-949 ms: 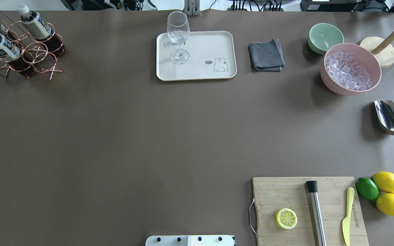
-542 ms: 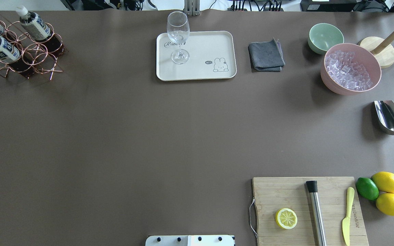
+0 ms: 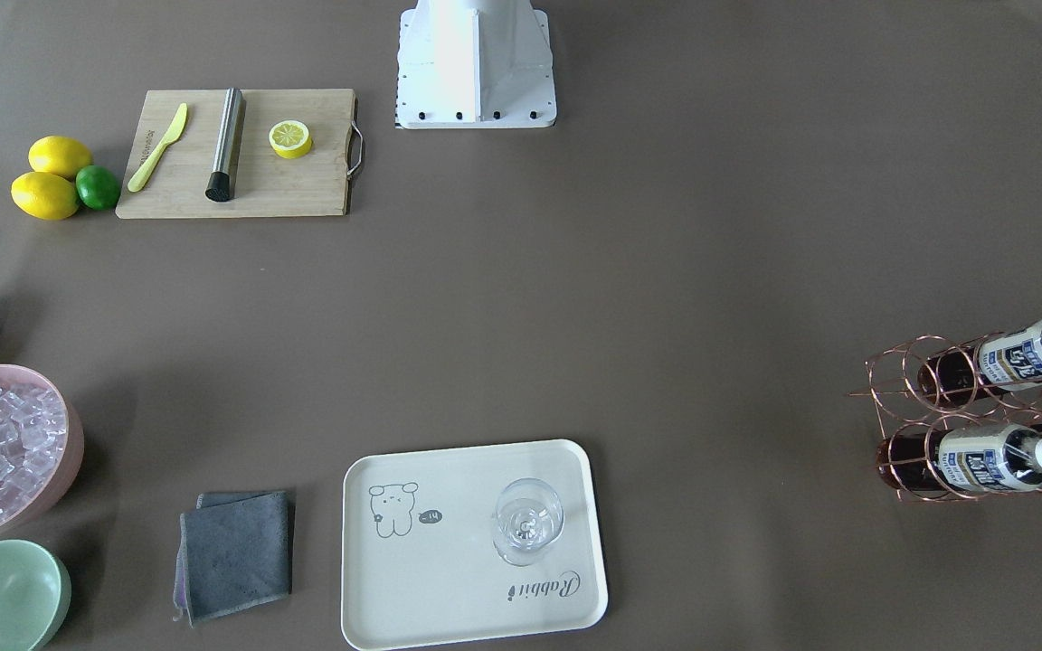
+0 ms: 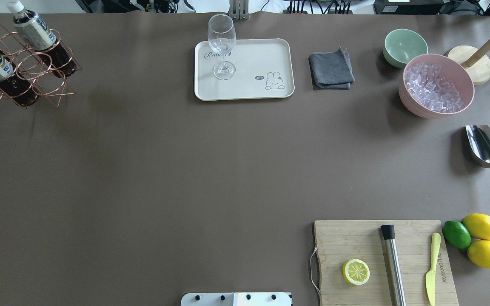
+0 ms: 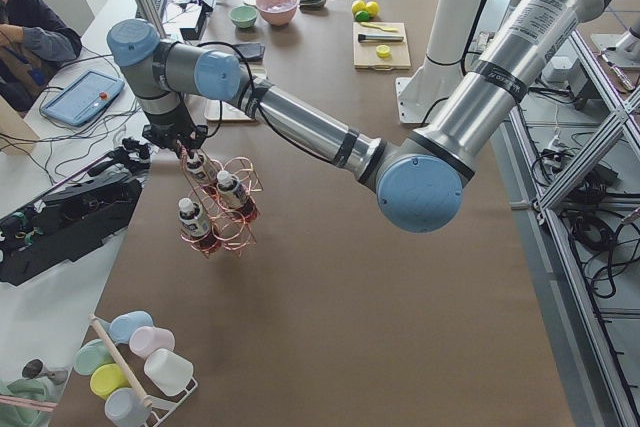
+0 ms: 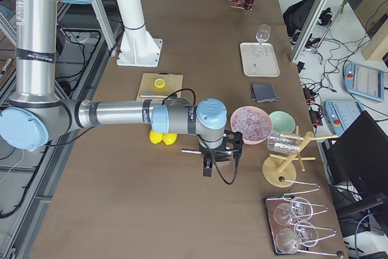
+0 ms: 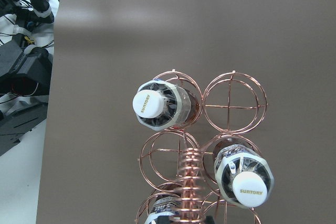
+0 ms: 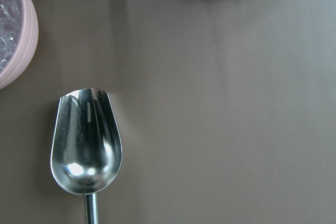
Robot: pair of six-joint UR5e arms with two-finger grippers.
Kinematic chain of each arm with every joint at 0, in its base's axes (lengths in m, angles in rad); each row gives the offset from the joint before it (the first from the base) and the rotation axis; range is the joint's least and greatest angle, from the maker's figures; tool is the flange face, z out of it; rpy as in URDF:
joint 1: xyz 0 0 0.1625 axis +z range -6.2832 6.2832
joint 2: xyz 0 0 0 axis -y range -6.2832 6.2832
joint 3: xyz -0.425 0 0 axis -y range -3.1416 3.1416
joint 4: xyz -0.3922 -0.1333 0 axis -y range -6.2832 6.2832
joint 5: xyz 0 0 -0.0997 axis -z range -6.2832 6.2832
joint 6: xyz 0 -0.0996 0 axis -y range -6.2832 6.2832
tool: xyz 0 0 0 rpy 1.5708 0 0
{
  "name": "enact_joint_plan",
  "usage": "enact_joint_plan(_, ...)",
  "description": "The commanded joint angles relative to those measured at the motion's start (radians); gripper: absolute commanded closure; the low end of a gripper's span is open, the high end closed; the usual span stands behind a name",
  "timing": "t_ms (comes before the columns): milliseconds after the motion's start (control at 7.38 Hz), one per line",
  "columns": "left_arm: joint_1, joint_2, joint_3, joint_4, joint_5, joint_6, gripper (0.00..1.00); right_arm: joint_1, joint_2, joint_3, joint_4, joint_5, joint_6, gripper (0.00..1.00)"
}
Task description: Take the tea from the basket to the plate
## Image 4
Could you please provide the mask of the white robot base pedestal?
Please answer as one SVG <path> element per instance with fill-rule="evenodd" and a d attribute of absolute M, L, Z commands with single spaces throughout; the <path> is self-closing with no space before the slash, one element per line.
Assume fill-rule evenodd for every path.
<path fill-rule="evenodd" d="M 292 306 L 288 292 L 211 292 L 183 295 L 181 306 Z"/>

